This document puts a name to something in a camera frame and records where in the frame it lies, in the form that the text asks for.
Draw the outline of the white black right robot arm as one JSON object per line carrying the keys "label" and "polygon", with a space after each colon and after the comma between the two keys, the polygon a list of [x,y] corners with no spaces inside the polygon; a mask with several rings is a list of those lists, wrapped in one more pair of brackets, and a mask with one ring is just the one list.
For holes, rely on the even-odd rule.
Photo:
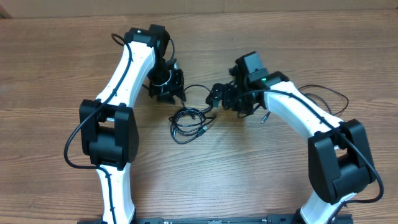
{"label": "white black right robot arm", "polygon": [[343,121],[309,100],[281,72],[265,68],[247,72],[230,68],[232,83],[216,83],[206,98],[250,115],[254,105],[274,113],[307,141],[308,176],[313,193],[291,217],[291,223],[338,223],[337,214],[350,203],[374,203],[384,186],[371,155],[364,126],[356,119]]}

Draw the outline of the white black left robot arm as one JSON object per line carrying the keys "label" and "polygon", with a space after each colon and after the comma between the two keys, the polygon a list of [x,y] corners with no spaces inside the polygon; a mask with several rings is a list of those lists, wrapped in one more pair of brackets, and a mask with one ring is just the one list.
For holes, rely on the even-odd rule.
{"label": "white black left robot arm", "polygon": [[[164,58],[172,44],[164,26],[148,29],[132,27],[124,36],[112,34],[123,47],[123,54],[113,76],[95,100],[83,100],[79,107],[80,123],[67,139],[63,156],[75,169],[97,171],[103,193],[104,213],[97,223],[133,223],[136,209],[131,197],[130,168],[139,147],[139,133],[134,105],[145,79],[147,91],[157,101],[174,104],[184,101],[183,72],[176,58]],[[88,166],[76,165],[68,158],[68,149],[81,135]]]}

